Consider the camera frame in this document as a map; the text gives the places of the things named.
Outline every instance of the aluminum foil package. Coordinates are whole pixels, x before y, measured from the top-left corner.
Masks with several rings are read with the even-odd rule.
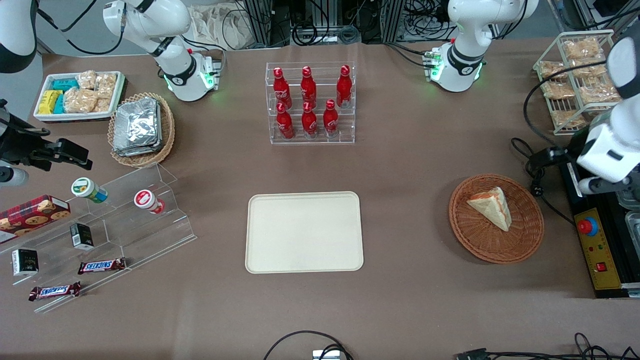
[[[160,104],[150,97],[118,107],[114,122],[113,151],[134,156],[162,149]]]

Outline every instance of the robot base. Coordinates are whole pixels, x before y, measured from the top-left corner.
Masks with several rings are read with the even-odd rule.
[[[482,64],[474,70],[469,67],[467,75],[460,75],[458,70],[451,65],[447,53],[452,44],[450,42],[440,47],[434,47],[430,53],[422,56],[422,63],[425,66],[433,66],[424,69],[424,74],[428,81],[433,81],[443,89],[450,92],[462,92],[470,88],[475,80],[480,76]]]
[[[165,76],[169,90],[182,101],[196,101],[202,98],[207,92],[218,88],[220,79],[219,69],[214,67],[212,60],[208,56],[202,56],[198,53],[191,54],[196,60],[196,71],[187,79],[186,84],[177,86],[171,84]]]

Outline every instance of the wicker basket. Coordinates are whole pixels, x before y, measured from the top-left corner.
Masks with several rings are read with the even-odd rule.
[[[499,186],[507,198],[511,227],[502,231],[467,204],[472,195]],[[480,259],[496,264],[517,263],[533,255],[542,242],[545,223],[536,199],[514,180],[481,174],[464,180],[449,202],[449,222],[458,240]]]
[[[111,151],[111,157],[116,159],[117,162],[130,167],[144,167],[151,163],[159,163],[163,161],[167,155],[169,155],[175,139],[175,123],[173,121],[173,114],[171,113],[171,109],[169,109],[169,105],[160,95],[144,92],[142,94],[136,94],[132,97],[128,97],[122,102],[138,101],[146,96],[152,97],[160,103],[160,121],[162,123],[162,138],[164,146],[159,152],[150,152],[148,154],[135,156],[120,156],[113,150]],[[109,120],[109,132],[107,133],[107,139],[111,148],[113,148],[113,126],[115,116],[115,113],[111,115],[111,120]]]

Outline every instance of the brown table surface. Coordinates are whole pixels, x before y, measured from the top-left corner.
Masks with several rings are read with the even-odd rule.
[[[573,352],[584,332],[619,354],[638,347],[640,302],[596,300],[575,229],[542,205],[545,238],[530,259],[491,265],[455,239],[449,196],[485,172],[528,186],[519,136],[522,103],[536,83],[532,64],[551,39],[496,41],[474,86],[452,94],[425,82],[415,65],[382,45],[286,47],[228,54],[220,90],[178,101],[150,56],[45,56],[46,74],[120,70],[127,95],[161,94],[177,121],[163,165],[196,241],[45,315],[0,272],[4,359],[262,359],[300,329],[338,337],[357,359],[449,359],[492,351]],[[433,44],[415,45],[430,49]],[[267,61],[357,61],[356,144],[279,147],[268,140]],[[550,128],[536,95],[531,117]],[[107,123],[51,124],[54,136],[90,150],[90,173],[55,164],[31,170],[28,186],[2,190],[14,205],[48,193],[67,199],[79,176],[105,183],[131,171],[109,155]],[[557,171],[543,184],[564,213]],[[351,190],[360,196],[364,266],[356,272],[252,275],[244,268],[246,211],[258,193]],[[310,359],[328,342],[283,342],[273,359]]]

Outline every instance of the coca-cola bottle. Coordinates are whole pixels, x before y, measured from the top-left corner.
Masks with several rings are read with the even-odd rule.
[[[335,98],[339,108],[348,108],[351,105],[351,76],[349,76],[349,66],[343,65],[340,68],[340,79],[338,79],[337,90],[338,94]]]
[[[278,115],[276,116],[276,121],[278,122],[278,128],[280,129],[280,133],[284,140],[291,140],[293,136],[296,134],[293,128],[293,121],[291,121],[291,115],[287,113],[287,109],[285,104],[279,102],[276,105],[276,110],[278,111]]]
[[[315,139],[318,136],[316,114],[314,114],[311,103],[304,102],[302,104],[302,110],[304,111],[302,113],[302,128],[305,130],[305,138],[309,140]]]
[[[287,106],[287,110],[291,109],[293,102],[291,101],[291,91],[289,91],[289,84],[282,75],[282,69],[277,67],[273,69],[273,76],[275,80],[273,82],[273,92],[276,93],[276,99]]]
[[[302,68],[302,82],[300,83],[302,91],[302,101],[311,104],[311,108],[316,108],[316,81],[311,76],[311,68],[305,66]]]
[[[335,101],[328,99],[326,101],[326,109],[322,116],[324,123],[324,132],[328,138],[334,138],[338,135],[338,111],[335,109]]]

